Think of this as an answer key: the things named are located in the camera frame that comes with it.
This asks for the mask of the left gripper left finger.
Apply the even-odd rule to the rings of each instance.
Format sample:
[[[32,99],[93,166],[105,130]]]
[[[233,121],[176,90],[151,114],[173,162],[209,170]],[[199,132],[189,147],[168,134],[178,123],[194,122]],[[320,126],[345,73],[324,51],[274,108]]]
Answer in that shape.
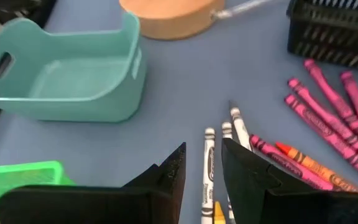
[[[122,187],[25,185],[0,197],[0,224],[178,224],[186,143]]]

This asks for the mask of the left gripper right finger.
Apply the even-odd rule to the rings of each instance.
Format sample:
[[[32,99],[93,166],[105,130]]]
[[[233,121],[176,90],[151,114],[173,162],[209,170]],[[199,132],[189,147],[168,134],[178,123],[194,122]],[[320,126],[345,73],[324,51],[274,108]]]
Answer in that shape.
[[[221,156],[236,224],[358,224],[358,193],[319,189],[229,138]]]

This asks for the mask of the orange crayon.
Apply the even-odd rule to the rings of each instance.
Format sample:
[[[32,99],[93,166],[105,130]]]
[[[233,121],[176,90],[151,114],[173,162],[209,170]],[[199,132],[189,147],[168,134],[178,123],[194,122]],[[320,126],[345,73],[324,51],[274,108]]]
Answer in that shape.
[[[335,185],[336,187],[339,187],[343,191],[358,192],[358,187],[338,175],[335,171],[319,164],[310,156],[307,156],[306,154],[295,149],[294,147],[283,144],[281,142],[276,142],[275,145],[289,158],[293,159],[295,162],[312,171],[314,174],[316,174],[323,180],[330,182],[331,184]]]

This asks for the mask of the yellow crayon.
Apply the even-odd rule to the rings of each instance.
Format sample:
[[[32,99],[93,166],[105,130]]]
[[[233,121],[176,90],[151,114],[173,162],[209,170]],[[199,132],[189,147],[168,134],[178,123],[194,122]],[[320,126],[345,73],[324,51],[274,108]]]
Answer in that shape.
[[[226,224],[226,219],[218,201],[214,202],[214,224]]]

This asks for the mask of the green plastic basket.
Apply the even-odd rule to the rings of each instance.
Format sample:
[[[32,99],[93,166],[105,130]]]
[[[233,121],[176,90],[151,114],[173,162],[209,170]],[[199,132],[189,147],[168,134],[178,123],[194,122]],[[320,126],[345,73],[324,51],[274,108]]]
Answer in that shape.
[[[0,166],[0,196],[24,185],[73,185],[58,161]]]

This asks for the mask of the teal plastic bin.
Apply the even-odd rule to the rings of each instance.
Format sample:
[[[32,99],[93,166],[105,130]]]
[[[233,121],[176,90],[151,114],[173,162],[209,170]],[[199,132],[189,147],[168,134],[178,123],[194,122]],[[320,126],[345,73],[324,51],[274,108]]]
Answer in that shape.
[[[112,122],[139,108],[147,64],[132,13],[118,30],[49,33],[18,18],[0,28],[0,109],[39,120]]]

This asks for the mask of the black plastic basket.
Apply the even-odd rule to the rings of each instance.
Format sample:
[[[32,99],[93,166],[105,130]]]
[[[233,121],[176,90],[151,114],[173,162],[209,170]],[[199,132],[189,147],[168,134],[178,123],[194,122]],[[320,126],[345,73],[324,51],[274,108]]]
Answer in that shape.
[[[287,50],[358,69],[358,0],[291,0]]]

